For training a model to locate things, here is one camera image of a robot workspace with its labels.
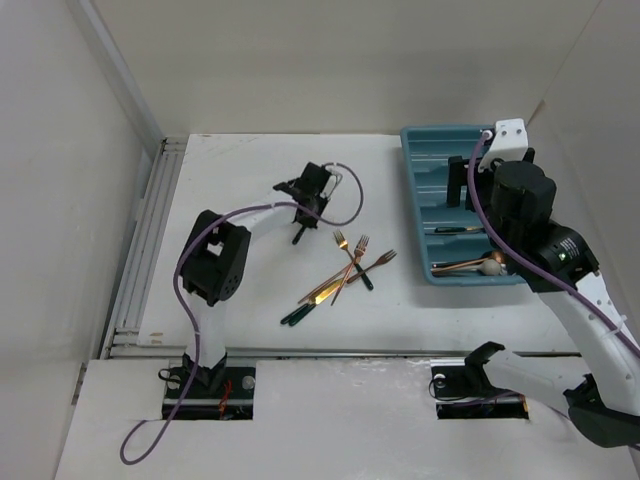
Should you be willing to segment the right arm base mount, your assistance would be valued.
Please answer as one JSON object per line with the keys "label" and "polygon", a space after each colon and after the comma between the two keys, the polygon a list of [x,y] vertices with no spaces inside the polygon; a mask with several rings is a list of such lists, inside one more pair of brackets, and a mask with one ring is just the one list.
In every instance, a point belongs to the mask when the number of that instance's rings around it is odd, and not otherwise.
{"label": "right arm base mount", "polygon": [[428,391],[438,420],[528,420],[525,397],[490,384],[483,367],[504,346],[487,342],[464,358],[432,360]]}

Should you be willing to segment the gold fork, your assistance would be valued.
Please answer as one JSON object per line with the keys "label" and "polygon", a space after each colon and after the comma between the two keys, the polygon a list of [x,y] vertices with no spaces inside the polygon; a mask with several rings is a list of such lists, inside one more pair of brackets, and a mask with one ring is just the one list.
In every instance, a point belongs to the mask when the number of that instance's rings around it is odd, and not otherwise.
{"label": "gold fork", "polygon": [[[349,256],[350,260],[353,260],[354,259],[354,255],[350,252],[348,242],[345,239],[345,237],[342,234],[342,232],[340,230],[335,230],[333,232],[333,235],[334,235],[334,239],[335,239],[336,244],[338,245],[338,247]],[[373,285],[372,281],[370,280],[370,278],[368,277],[367,274],[363,274],[361,276],[361,279],[362,279],[364,285],[366,286],[366,288],[369,291],[373,291],[374,290],[374,285]]]}

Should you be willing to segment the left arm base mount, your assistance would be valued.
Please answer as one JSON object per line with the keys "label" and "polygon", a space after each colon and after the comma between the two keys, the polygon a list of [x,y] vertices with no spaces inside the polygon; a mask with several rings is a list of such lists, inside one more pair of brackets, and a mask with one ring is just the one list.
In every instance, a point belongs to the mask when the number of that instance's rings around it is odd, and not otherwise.
{"label": "left arm base mount", "polygon": [[[165,383],[162,418],[170,416],[190,370],[183,366],[163,368],[158,377]],[[202,377],[191,384],[185,399],[180,404],[175,420],[252,420],[254,413],[254,393],[256,368],[254,366],[225,366],[210,377],[205,384]]]}

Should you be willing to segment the white plastic spoon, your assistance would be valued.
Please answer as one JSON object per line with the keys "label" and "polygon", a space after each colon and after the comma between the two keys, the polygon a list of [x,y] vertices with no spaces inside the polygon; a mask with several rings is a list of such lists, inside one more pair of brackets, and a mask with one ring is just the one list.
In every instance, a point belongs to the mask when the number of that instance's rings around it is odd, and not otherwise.
{"label": "white plastic spoon", "polygon": [[434,268],[432,273],[434,275],[479,273],[484,276],[500,276],[503,274],[503,265],[494,259],[487,259],[476,264]]}

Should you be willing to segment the copper spoon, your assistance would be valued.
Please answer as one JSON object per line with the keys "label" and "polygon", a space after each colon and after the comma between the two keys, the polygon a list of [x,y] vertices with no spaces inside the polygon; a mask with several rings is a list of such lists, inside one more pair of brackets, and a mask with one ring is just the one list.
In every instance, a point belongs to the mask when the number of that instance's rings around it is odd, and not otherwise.
{"label": "copper spoon", "polygon": [[486,262],[489,262],[490,264],[495,263],[499,266],[499,269],[502,270],[506,265],[506,259],[507,257],[503,252],[492,251],[488,255],[482,256],[478,259],[447,264],[434,264],[431,268],[431,272],[439,273],[451,270],[478,271],[483,269],[483,264],[485,264]]}

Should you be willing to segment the rose copper fork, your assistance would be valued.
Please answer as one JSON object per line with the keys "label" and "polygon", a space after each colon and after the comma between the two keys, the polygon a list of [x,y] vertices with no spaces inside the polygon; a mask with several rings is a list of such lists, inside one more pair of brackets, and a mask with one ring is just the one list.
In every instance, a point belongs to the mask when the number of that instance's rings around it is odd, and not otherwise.
{"label": "rose copper fork", "polygon": [[348,269],[346,271],[346,273],[344,274],[344,276],[341,279],[341,284],[338,287],[338,289],[335,291],[334,295],[333,295],[333,299],[331,301],[331,305],[334,305],[338,296],[340,295],[341,290],[343,289],[345,283],[347,282],[351,271],[354,269],[354,267],[359,263],[361,257],[365,254],[366,252],[366,248],[368,246],[369,243],[369,236],[368,235],[362,235],[359,239],[359,241],[357,242],[357,244],[355,245],[354,251],[351,252],[354,255],[354,259],[350,260]]}

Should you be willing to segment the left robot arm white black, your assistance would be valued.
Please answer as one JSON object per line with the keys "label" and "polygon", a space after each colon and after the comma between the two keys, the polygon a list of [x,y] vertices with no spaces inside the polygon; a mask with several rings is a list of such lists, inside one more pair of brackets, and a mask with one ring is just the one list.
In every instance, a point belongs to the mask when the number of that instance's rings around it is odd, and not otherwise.
{"label": "left robot arm white black", "polygon": [[318,227],[340,180],[328,167],[309,162],[298,177],[277,183],[253,205],[226,214],[204,210],[197,216],[172,283],[193,329],[182,369],[186,383],[201,396],[213,396],[223,387],[227,353],[223,335],[216,331],[223,321],[213,318],[212,309],[239,289],[249,247],[288,224],[298,226],[292,240],[298,244],[307,231]]}

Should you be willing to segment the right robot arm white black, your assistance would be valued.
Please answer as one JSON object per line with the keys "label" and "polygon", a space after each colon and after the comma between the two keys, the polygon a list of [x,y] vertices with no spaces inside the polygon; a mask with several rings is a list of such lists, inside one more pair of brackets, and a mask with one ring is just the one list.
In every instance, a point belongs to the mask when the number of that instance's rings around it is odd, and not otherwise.
{"label": "right robot arm white black", "polygon": [[512,391],[566,416],[592,443],[639,446],[639,343],[609,304],[599,263],[584,238],[551,218],[556,184],[534,163],[449,160],[449,192],[467,188],[474,211],[508,271],[522,277],[578,348],[586,373],[553,370],[504,345],[486,342],[464,360],[465,394]]}

